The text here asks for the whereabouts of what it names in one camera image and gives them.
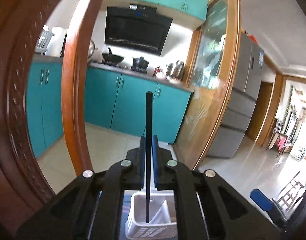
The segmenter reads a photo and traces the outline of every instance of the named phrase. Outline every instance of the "black pot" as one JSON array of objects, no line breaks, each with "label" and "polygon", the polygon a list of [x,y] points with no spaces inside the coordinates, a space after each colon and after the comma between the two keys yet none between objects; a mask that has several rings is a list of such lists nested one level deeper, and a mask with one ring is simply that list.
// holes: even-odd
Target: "black pot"
[{"label": "black pot", "polygon": [[134,68],[143,68],[146,69],[149,65],[149,62],[144,59],[144,57],[134,58],[133,67]]}]

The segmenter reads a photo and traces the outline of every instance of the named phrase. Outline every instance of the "frosted glass panel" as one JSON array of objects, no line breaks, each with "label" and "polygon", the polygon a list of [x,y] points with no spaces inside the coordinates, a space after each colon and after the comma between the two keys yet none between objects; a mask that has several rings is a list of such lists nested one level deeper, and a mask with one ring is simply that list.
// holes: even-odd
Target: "frosted glass panel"
[{"label": "frosted glass panel", "polygon": [[191,84],[208,89],[218,85],[227,23],[227,0],[219,0],[208,8]]}]

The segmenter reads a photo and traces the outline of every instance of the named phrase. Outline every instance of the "tiled floor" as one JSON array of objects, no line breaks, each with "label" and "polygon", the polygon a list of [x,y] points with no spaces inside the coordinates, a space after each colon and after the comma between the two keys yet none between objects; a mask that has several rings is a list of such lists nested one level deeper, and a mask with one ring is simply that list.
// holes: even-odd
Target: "tiled floor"
[{"label": "tiled floor", "polygon": [[276,158],[277,152],[266,151],[244,137],[232,159],[206,157],[199,167],[201,172],[212,169],[251,203],[250,193],[258,188],[268,198],[278,199],[281,189],[302,170],[301,182],[306,180],[306,161],[297,162],[288,154]]},{"label": "tiled floor", "polygon": [[[110,129],[86,124],[89,154],[95,172],[125,159],[128,150],[139,146],[140,138]],[[159,146],[169,149],[175,159],[172,146],[159,142]],[[306,161],[297,162],[287,154],[276,158],[276,152],[253,147],[253,141],[244,137],[236,155],[232,159],[206,157],[199,167],[215,170],[252,204],[250,192],[258,188],[268,198],[278,198],[281,189],[299,171],[306,175]],[[75,171],[65,144],[64,137],[48,149],[39,159],[42,172],[55,193],[60,192],[75,177]]]},{"label": "tiled floor", "polygon": [[[109,169],[112,164],[125,159],[128,150],[139,147],[140,137],[88,123],[85,124],[85,129],[88,150],[95,172]],[[159,146],[170,150],[175,158],[172,146],[164,142],[159,142]],[[64,137],[58,140],[37,161],[56,194],[76,177]]]}]

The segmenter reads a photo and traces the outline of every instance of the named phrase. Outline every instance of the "blue handle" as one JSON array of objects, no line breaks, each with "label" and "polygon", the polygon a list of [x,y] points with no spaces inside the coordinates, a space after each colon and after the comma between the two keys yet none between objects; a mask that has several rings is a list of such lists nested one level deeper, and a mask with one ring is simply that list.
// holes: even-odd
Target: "blue handle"
[{"label": "blue handle", "polygon": [[266,212],[273,208],[273,203],[259,189],[254,189],[250,194],[250,198]]}]

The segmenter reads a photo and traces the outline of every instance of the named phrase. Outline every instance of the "doorway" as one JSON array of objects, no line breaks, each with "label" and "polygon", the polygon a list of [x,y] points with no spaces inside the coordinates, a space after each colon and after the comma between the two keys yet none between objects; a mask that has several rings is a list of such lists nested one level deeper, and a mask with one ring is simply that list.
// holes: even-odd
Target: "doorway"
[{"label": "doorway", "polygon": [[246,135],[254,141],[257,138],[257,135],[261,130],[262,123],[265,119],[265,115],[270,103],[272,89],[273,83],[264,81],[261,82],[255,109],[250,124],[246,130]]}]

